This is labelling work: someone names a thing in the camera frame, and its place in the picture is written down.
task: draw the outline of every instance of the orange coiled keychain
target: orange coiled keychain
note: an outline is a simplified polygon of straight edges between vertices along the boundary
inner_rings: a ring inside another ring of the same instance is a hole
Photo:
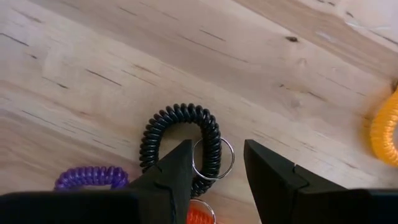
[[[204,212],[198,204],[204,205],[208,212]],[[191,204],[187,215],[187,224],[215,224],[216,217],[213,209],[204,201],[199,199],[191,199]]]
[[[376,156],[387,164],[398,166],[394,130],[398,123],[398,92],[384,103],[371,125],[371,144]]]

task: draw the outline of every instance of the wooden table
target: wooden table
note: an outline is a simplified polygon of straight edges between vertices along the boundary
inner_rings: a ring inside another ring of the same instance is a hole
[[[0,49],[2,194],[51,190],[75,166],[139,177],[148,119],[191,102],[211,110],[236,151],[232,173],[202,197],[219,223],[259,221],[245,139],[348,188],[398,187],[368,144],[397,64],[348,63],[234,1],[2,0]],[[196,126],[172,128],[161,156],[199,138]]]

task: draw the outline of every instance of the metal split ring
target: metal split ring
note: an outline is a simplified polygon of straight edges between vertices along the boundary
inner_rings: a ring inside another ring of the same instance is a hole
[[[193,145],[193,147],[192,147],[192,167],[193,167],[193,170],[198,174],[198,176],[200,176],[201,178],[203,178],[203,179],[205,179],[205,180],[211,180],[211,181],[220,180],[220,179],[222,179],[223,177],[227,176],[227,175],[231,172],[232,167],[234,166],[234,163],[235,163],[235,153],[234,153],[234,149],[232,148],[232,145],[231,145],[227,140],[225,140],[224,138],[221,138],[221,140],[227,144],[227,146],[229,147],[229,150],[231,151],[231,155],[232,155],[231,165],[229,166],[228,170],[227,170],[224,174],[219,175],[218,177],[206,177],[205,175],[201,174],[201,173],[198,171],[198,169],[197,169],[197,167],[196,167],[196,165],[195,165],[195,156],[193,156],[193,155],[195,155],[195,148],[196,148],[196,146],[197,146],[197,145],[199,144],[199,142],[201,142],[202,140],[203,140],[203,139],[197,141],[197,142],[195,143],[195,145]]]
[[[216,214],[214,213],[214,210],[210,207],[209,204],[207,204],[206,202],[204,202],[200,199],[191,199],[191,202],[199,202],[199,203],[203,204],[211,213],[211,216],[213,217],[213,224],[216,224]]]

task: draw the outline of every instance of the wood grain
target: wood grain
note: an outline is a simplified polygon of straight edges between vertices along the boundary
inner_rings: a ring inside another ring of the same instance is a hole
[[[378,30],[356,29],[346,23],[361,22],[361,17],[377,21],[378,17],[382,16],[383,12],[368,12],[362,15],[358,13],[360,10],[352,10],[352,8],[360,9],[364,5],[363,1],[235,1],[363,70],[390,77],[396,77],[398,74],[398,67],[395,64],[398,59],[398,37],[392,38],[391,33],[383,34]],[[386,1],[374,2],[381,6],[385,3]],[[392,3],[394,2],[390,2],[390,5],[396,12],[398,5]]]
[[[230,0],[13,0],[0,16],[0,193],[50,190],[82,165],[133,179],[147,120],[184,102],[209,108],[236,151],[203,196],[220,223],[259,220],[245,139],[345,187],[398,186],[366,142],[394,63],[364,71]],[[172,128],[161,155],[187,138],[198,128]]]

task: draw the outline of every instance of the black coiled keychain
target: black coiled keychain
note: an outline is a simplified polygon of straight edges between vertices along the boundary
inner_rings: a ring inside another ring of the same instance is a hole
[[[140,166],[144,173],[159,160],[159,146],[165,130],[176,123],[195,123],[200,127],[203,141],[203,165],[200,173],[208,179],[216,179],[221,167],[221,133],[216,118],[210,114],[208,109],[195,106],[190,103],[174,104],[173,108],[168,106],[166,110],[160,110],[149,124],[141,139]],[[214,180],[206,180],[195,177],[191,186],[191,197],[198,197],[205,193],[214,183]]]

